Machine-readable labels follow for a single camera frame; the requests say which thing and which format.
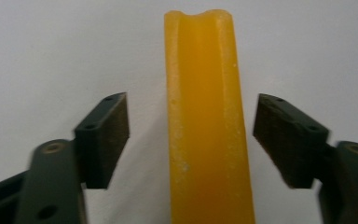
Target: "yellow-orange bar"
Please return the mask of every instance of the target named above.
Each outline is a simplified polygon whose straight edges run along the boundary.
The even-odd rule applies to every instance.
[[[231,15],[165,15],[172,224],[255,223]]]

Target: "yellow stick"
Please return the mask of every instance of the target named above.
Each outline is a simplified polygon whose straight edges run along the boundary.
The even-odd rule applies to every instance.
[[[172,224],[255,223],[231,15],[165,15]]]

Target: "white surface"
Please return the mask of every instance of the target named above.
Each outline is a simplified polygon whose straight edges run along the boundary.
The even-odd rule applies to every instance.
[[[257,94],[280,96],[358,142],[358,1],[0,1],[0,180],[127,91],[131,140],[89,223],[170,223],[163,14],[234,17],[257,223],[321,223],[314,190],[288,189],[252,137]]]

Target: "black bracket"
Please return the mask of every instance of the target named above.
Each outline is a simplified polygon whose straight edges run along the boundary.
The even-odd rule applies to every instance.
[[[326,224],[358,223],[358,143],[327,145],[329,131],[285,100],[260,94],[254,136],[293,189],[314,178]]]
[[[108,188],[130,136],[127,94],[104,98],[75,134],[42,144],[28,171],[0,182],[0,223],[87,223],[81,184]]]

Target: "gray background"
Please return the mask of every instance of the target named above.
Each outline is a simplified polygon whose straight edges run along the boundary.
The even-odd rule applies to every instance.
[[[163,15],[234,18],[257,223],[321,223],[316,192],[288,189],[252,137],[257,94],[280,96],[358,142],[358,1],[0,1],[0,180],[32,150],[126,91],[131,140],[90,223],[170,223]]]

